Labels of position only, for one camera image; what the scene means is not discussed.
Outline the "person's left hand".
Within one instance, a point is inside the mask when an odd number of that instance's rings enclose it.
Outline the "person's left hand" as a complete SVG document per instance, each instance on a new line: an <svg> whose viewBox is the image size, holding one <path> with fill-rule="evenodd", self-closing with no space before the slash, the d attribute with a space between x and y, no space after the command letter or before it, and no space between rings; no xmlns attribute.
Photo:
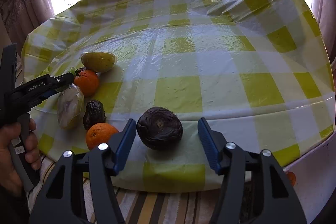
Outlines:
<svg viewBox="0 0 336 224"><path fill-rule="evenodd" d="M34 170L40 170L41 158L38 148L38 138L34 131L37 129L35 121L29 121L29 135L24 142L26 154L25 161ZM23 183L17 172L15 163L19 158L14 152L12 140L17 139L21 133L21 124L15 122L1 128L1 186L14 196L20 196Z"/></svg>

